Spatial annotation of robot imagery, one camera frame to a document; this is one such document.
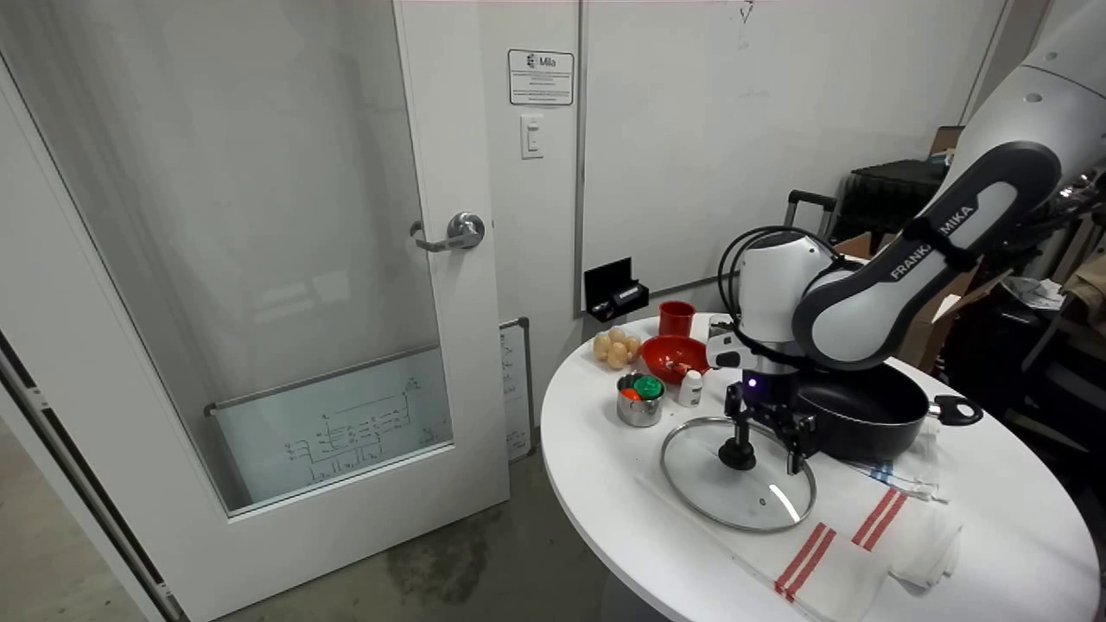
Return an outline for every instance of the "door handle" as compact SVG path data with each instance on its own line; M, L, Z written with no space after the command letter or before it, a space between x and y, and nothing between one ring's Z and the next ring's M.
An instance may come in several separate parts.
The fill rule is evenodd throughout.
M444 238L427 243L422 221L412 225L412 238L426 251L449 251L449 248L478 248L483 243L483 221L478 214L451 214L444 225Z

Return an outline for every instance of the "light switch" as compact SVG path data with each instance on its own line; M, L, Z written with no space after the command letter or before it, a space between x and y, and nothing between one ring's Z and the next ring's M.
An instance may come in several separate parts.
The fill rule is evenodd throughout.
M543 113L517 117L517 157L523 160L547 160L547 117Z

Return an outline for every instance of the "pan handle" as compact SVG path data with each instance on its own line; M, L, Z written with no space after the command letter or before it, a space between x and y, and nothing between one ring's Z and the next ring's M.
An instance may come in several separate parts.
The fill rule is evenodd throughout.
M937 395L933 405L943 425L973 425L980 420L980 408L962 395Z

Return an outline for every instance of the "black frying pan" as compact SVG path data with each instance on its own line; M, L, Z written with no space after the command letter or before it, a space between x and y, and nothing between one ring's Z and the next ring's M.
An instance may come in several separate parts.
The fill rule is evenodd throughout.
M980 408L956 395L933 399L943 425L973 425ZM792 395L792 408L813 420L807 451L841 460L896 460L919 434L928 399L906 375L873 365L864 375L816 375Z

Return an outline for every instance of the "red cup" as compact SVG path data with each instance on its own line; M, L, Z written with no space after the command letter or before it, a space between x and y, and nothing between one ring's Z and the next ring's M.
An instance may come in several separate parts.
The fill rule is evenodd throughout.
M692 337L694 308L684 301L660 305L660 331L656 337Z

